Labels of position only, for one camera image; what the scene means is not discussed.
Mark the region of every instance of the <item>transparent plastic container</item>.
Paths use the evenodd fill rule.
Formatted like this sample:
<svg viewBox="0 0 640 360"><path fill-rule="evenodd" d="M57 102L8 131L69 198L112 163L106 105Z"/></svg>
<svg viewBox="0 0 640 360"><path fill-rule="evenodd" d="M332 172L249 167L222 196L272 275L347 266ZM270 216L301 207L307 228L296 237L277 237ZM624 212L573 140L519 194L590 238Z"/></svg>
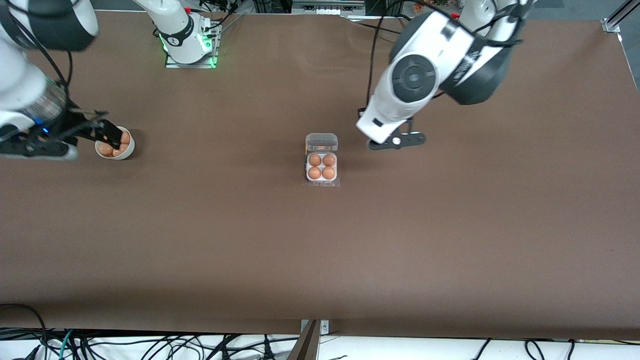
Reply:
<svg viewBox="0 0 640 360"><path fill-rule="evenodd" d="M307 184L340 186L338 156L335 153L338 150L338 136L333 133L310 133L305 139L305 149Z"/></svg>

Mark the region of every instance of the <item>brown egg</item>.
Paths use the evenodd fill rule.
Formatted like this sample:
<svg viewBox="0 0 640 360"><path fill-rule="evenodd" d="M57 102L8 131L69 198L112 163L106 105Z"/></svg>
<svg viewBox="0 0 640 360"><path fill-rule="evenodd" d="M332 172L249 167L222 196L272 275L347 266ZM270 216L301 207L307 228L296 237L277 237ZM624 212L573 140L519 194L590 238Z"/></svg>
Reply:
<svg viewBox="0 0 640 360"><path fill-rule="evenodd" d="M311 154L311 156L309 156L309 164L313 167L319 166L321 161L322 159L318 154Z"/></svg>
<svg viewBox="0 0 640 360"><path fill-rule="evenodd" d="M103 156L112 156L113 148L108 143L98 145L98 152Z"/></svg>
<svg viewBox="0 0 640 360"><path fill-rule="evenodd" d="M120 143L131 143L131 135L126 130L122 130L122 137L120 138Z"/></svg>
<svg viewBox="0 0 640 360"><path fill-rule="evenodd" d="M333 155L333 154L324 155L324 159L322 159L322 162L327 167L334 166L335 165L335 155Z"/></svg>
<svg viewBox="0 0 640 360"><path fill-rule="evenodd" d="M317 167L312 167L309 169L309 179L311 180L318 180L320 179L320 175L322 175L322 172L320 171L319 168Z"/></svg>
<svg viewBox="0 0 640 360"><path fill-rule="evenodd" d="M125 150L127 150L128 147L129 147L128 143L121 143L120 144L120 148L119 149L115 149L113 151L113 156L121 155Z"/></svg>
<svg viewBox="0 0 640 360"><path fill-rule="evenodd" d="M335 177L335 169L332 167L326 167L322 170L323 178L332 180Z"/></svg>

